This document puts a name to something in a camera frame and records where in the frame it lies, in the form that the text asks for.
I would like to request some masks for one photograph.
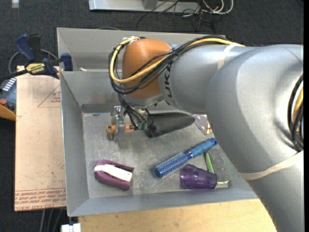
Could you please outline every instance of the gray tray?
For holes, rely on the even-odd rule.
[[[175,44],[198,35],[89,29],[58,29],[57,32],[59,54],[70,53],[75,70],[80,67],[88,69],[86,72],[61,73],[67,211],[70,217],[257,198],[224,153],[231,177],[228,188],[184,190],[180,186],[179,174],[166,179],[154,176],[156,164],[213,136],[205,136],[195,124],[158,138],[150,139],[143,131],[135,131],[128,132],[118,141],[107,139],[105,126],[111,123],[110,112],[119,100],[111,87],[107,66],[101,65],[100,69],[99,63],[107,60],[112,47],[123,37],[132,35],[155,37]],[[108,46],[98,49],[103,42]],[[153,110],[177,111],[164,102],[150,109]],[[102,159],[135,167],[128,191],[95,179],[92,168]],[[206,168],[203,156],[190,160],[190,163]]]

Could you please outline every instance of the cardboard sheet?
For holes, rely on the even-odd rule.
[[[15,211],[66,206],[60,81],[17,78]]]

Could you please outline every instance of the blue hairbrush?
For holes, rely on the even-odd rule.
[[[215,138],[211,138],[191,148],[186,153],[178,153],[177,155],[172,156],[156,165],[155,175],[159,178],[170,176],[183,168],[190,159],[206,153],[209,149],[217,144],[217,140]]]

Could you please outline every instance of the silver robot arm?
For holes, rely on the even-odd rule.
[[[145,43],[152,52],[154,44]],[[141,56],[139,52],[134,56],[132,49],[144,46],[133,42],[127,47],[123,71],[126,63]],[[148,60],[159,54],[164,52],[154,51]],[[289,113],[291,104],[295,110],[299,108],[296,100],[303,99],[302,74],[301,45],[203,44],[164,67],[157,77],[157,93],[147,96],[150,89],[145,89],[122,97],[135,107],[166,100],[177,109],[207,114],[220,146],[261,199],[278,231],[301,232],[304,153],[291,140]],[[292,122],[296,116],[291,115]]]

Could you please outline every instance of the purple cup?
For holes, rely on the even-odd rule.
[[[181,170],[180,183],[184,189],[214,189],[217,185],[217,176],[207,170],[187,164]]]

